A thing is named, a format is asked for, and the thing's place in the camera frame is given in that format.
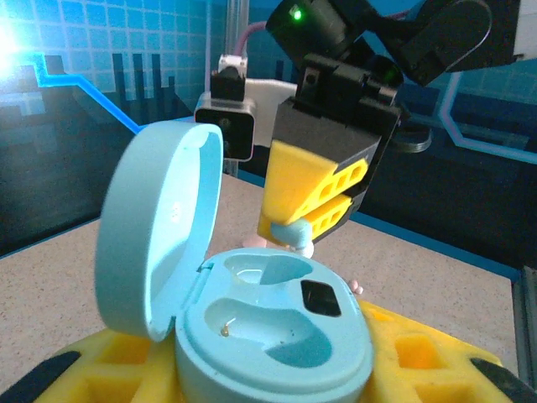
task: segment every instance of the charging case lid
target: charging case lid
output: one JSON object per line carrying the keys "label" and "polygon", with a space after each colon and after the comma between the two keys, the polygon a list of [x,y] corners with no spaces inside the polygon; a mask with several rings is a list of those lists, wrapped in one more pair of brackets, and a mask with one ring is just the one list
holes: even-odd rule
{"label": "charging case lid", "polygon": [[112,330],[162,341],[202,265],[222,182],[216,125],[153,123],[113,175],[96,246],[96,299]]}

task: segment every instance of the metal pole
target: metal pole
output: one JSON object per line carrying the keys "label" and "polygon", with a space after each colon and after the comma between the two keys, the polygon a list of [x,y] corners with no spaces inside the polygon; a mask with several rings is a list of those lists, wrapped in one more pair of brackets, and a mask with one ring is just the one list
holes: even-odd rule
{"label": "metal pole", "polygon": [[[227,0],[225,52],[228,55],[233,53],[239,36],[247,28],[249,14],[249,0]],[[224,173],[237,177],[238,162],[232,160],[224,161]]]}

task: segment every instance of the bright light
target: bright light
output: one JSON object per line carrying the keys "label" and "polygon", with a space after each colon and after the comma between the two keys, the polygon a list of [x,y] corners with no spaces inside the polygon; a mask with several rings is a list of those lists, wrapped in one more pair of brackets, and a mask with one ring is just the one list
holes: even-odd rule
{"label": "bright light", "polygon": [[11,76],[13,72],[13,54],[17,52],[17,45],[12,35],[5,27],[0,27],[0,78]]}

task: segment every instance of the light blue charging case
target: light blue charging case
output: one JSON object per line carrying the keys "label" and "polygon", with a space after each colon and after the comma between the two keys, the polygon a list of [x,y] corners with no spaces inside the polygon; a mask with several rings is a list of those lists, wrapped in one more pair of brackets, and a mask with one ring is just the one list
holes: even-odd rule
{"label": "light blue charging case", "polygon": [[354,403],[373,346],[347,284],[276,249],[205,261],[222,180],[217,126],[150,124],[121,158],[102,209],[96,298],[111,329],[175,330],[190,403]]}

